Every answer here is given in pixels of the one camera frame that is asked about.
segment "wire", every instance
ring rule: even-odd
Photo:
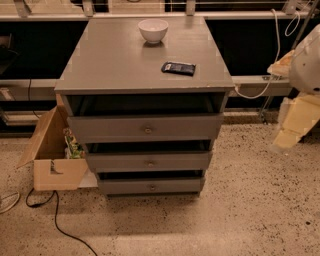
[[[1,200],[4,200],[4,199],[7,199],[7,198],[10,198],[10,197],[12,197],[12,196],[16,195],[17,193],[18,193],[18,192],[15,192],[15,193],[10,194],[10,195],[7,195],[7,196],[5,196],[5,197],[0,197],[0,202],[1,202]]]
[[[305,9],[307,6],[309,6],[309,4],[310,4],[311,1],[312,1],[312,0],[309,0],[309,1],[302,7],[302,9],[300,10],[300,12],[304,11],[304,9]],[[286,28],[286,30],[285,30],[285,32],[284,32],[284,34],[285,34],[286,37],[291,36],[291,35],[293,34],[293,32],[296,31],[296,29],[298,28],[298,25],[299,25],[299,23],[300,23],[300,20],[301,20],[300,13],[299,13],[298,11],[296,11],[295,14],[296,14],[296,15],[295,15],[294,18],[291,20],[291,22],[289,23],[289,25],[287,26],[287,28]],[[297,20],[297,24],[296,24],[296,26],[294,27],[294,29],[288,34],[289,27],[291,26],[292,22],[293,22],[295,19],[298,19],[298,20]]]
[[[299,23],[300,23],[300,13],[299,13],[298,11],[296,11],[295,13],[296,13],[296,15],[295,15],[294,18],[290,21],[289,25],[287,26],[286,30],[284,31],[284,34],[285,34],[286,37],[291,36],[291,35],[293,34],[293,32],[296,31],[296,29],[297,29],[297,27],[298,27],[298,25],[299,25]],[[296,26],[295,26],[294,29],[292,29],[292,31],[288,34],[288,30],[289,30],[292,22],[293,22],[295,19],[297,19],[297,18],[298,18],[298,20],[297,20]]]
[[[276,26],[276,35],[277,35],[277,47],[278,47],[278,50],[277,50],[276,58],[274,60],[274,62],[276,62],[278,60],[278,57],[279,57],[279,54],[280,54],[280,48],[281,48],[281,45],[280,45],[280,34],[279,34],[279,24],[278,24],[277,13],[276,13],[276,11],[274,9],[271,9],[271,11],[274,14],[275,26]],[[249,99],[249,100],[257,99],[257,98],[261,97],[267,91],[267,89],[269,88],[269,85],[271,84],[271,82],[275,80],[274,78],[275,78],[275,76],[271,75],[271,77],[269,79],[269,82],[267,83],[266,87],[262,90],[261,93],[259,93],[256,96],[247,96],[247,95],[244,95],[244,94],[240,93],[238,86],[235,87],[235,91],[239,96],[241,96],[241,97],[243,97],[245,99]]]
[[[29,86],[28,86],[28,101],[31,101],[31,97],[30,97],[30,91],[31,91],[31,78],[29,81]],[[36,114],[36,112],[34,110],[32,110],[32,113],[38,118],[40,119],[40,117]]]
[[[272,81],[274,81],[274,80],[279,80],[280,79],[280,77],[278,77],[277,79],[275,79],[275,76],[274,75],[271,75],[270,76],[270,79],[269,79],[269,82],[268,82],[268,84],[266,85],[266,87],[263,89],[263,91],[262,92],[260,92],[258,95],[256,95],[256,96],[247,96],[247,95],[244,95],[244,94],[242,94],[242,93],[240,93],[239,92],[239,87],[235,87],[235,91],[236,91],[236,93],[239,95],[239,96],[241,96],[241,97],[243,97],[243,98],[245,98],[245,99],[249,99],[249,100],[253,100],[253,99],[256,99],[256,98],[259,98],[259,97],[261,97],[266,91],[267,91],[267,89],[269,88],[269,85],[271,84],[271,82]]]
[[[87,247],[91,250],[91,252],[92,252],[95,256],[98,256],[98,254],[92,249],[92,247],[91,247],[89,244],[87,244],[85,241],[83,241],[82,239],[80,239],[80,238],[78,238],[78,237],[75,237],[75,236],[73,236],[73,235],[70,235],[70,234],[66,233],[65,231],[63,231],[63,230],[59,227],[59,225],[58,225],[58,213],[59,213],[59,201],[60,201],[60,198],[59,198],[58,191],[56,191],[56,190],[52,191],[51,196],[50,196],[47,200],[45,200],[44,202],[35,203],[35,204],[29,204],[29,203],[28,203],[28,199],[29,199],[29,197],[31,196],[31,194],[32,194],[33,191],[34,191],[34,188],[32,188],[32,189],[30,190],[29,194],[27,195],[27,197],[26,197],[26,205],[27,205],[28,207],[30,207],[30,208],[38,208],[38,207],[41,207],[41,206],[47,204],[47,203],[53,198],[53,196],[56,195],[56,197],[57,197],[57,204],[56,204],[56,211],[55,211],[55,215],[54,215],[54,224],[55,224],[57,230],[58,230],[60,233],[62,233],[63,235],[65,235],[65,236],[67,236],[67,237],[70,237],[70,238],[72,238],[72,239],[75,239],[75,240],[83,243],[85,246],[87,246]]]
[[[31,196],[31,194],[32,194],[33,191],[34,191],[34,189],[32,188],[32,189],[30,190],[29,194],[28,194],[27,197],[26,197],[26,205],[27,205],[28,207],[30,207],[30,208],[38,208],[38,207],[40,207],[40,206],[43,206],[43,205],[45,205],[46,203],[48,203],[48,202],[53,198],[53,196],[54,196],[54,191],[53,191],[52,194],[51,194],[51,196],[50,196],[46,201],[41,202],[41,203],[36,203],[36,204],[29,204],[29,203],[28,203],[28,199],[29,199],[29,197]]]
[[[19,56],[19,53],[18,53],[18,52],[16,52],[16,51],[14,51],[14,50],[7,49],[7,51],[8,51],[8,52],[12,52],[12,53],[14,53],[15,55]]]

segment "dresser top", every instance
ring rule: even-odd
[[[161,43],[141,36],[141,18],[91,19],[56,92],[68,94],[230,91],[231,76],[203,17],[162,18]],[[196,64],[193,77],[162,73],[166,61]]]

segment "drawer knob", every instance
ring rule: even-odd
[[[154,167],[154,162],[146,162],[146,165],[148,166],[148,167]]]
[[[151,129],[150,127],[146,127],[146,128],[144,129],[144,132],[145,132],[146,134],[151,134],[151,133],[152,133],[152,129]]]
[[[156,186],[155,185],[150,185],[150,191],[155,191],[156,190]]]

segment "speckled floor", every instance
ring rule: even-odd
[[[60,192],[58,223],[98,255],[320,255],[319,137],[276,154],[269,150],[274,129],[255,116],[243,124],[226,118],[200,197]],[[0,255],[92,255],[55,229],[55,200],[25,205],[32,172],[15,168],[25,143],[0,140],[0,191],[22,195],[0,214]]]

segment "box flap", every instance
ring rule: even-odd
[[[64,122],[67,126],[68,125],[68,123],[67,123],[68,113],[67,113],[67,110],[63,104],[63,101],[62,101],[60,94],[56,94],[56,100],[57,100],[57,108],[60,112],[62,119],[64,120]]]
[[[63,135],[64,128],[66,128],[65,120],[57,107],[42,115],[17,167],[42,158],[41,155],[46,158],[50,155],[62,156],[66,147]]]
[[[88,169],[85,159],[56,159],[34,161],[34,189],[75,190]]]

